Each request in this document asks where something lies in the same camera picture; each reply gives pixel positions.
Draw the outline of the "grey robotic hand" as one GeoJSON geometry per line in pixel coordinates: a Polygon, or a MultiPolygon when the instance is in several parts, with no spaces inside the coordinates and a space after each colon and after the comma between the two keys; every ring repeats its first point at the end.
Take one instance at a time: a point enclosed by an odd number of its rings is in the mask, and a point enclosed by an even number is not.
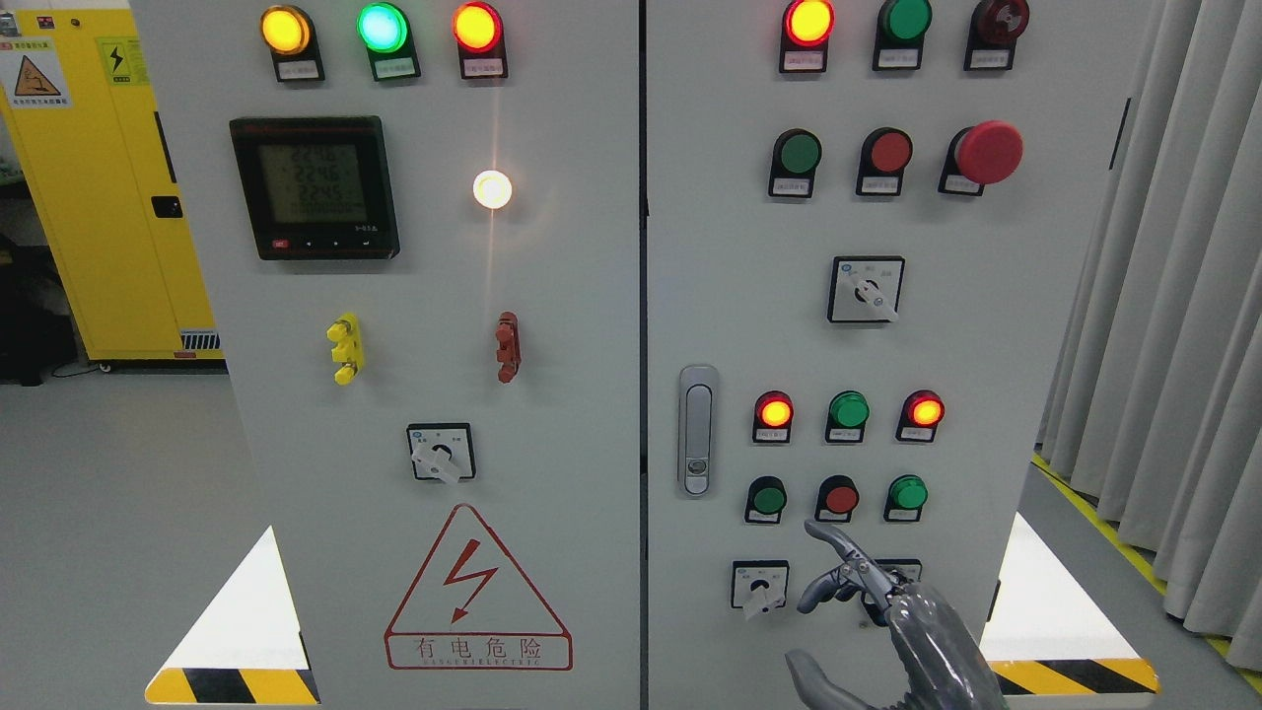
{"type": "Polygon", "coordinates": [[[851,536],[830,525],[804,522],[811,538],[823,540],[840,557],[837,567],[817,576],[798,600],[810,614],[822,603],[848,602],[864,593],[875,602],[909,678],[897,709],[1006,709],[1010,706],[996,673],[950,602],[933,586],[911,581],[875,562],[851,536]]]}

